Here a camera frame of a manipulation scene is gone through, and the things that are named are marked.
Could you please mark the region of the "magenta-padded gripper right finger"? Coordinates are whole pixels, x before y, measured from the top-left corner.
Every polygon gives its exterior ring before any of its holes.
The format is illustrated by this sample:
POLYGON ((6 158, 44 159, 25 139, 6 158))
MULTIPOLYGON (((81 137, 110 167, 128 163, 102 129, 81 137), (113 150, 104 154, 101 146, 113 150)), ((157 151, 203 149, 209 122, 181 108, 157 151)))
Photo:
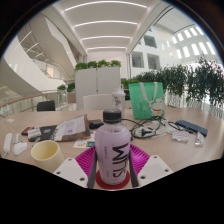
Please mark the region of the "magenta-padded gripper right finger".
POLYGON ((148 155, 134 145, 130 145, 129 168, 133 188, 143 187, 173 173, 158 155, 148 155))

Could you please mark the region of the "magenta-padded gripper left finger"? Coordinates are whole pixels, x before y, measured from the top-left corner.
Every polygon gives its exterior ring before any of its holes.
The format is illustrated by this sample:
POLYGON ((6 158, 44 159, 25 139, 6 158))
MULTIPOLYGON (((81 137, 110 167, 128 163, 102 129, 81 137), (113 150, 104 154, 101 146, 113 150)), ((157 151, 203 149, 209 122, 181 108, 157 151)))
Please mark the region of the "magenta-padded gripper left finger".
POLYGON ((92 189, 95 183, 96 165, 95 147, 90 147, 76 158, 67 158, 54 174, 81 187, 92 189))

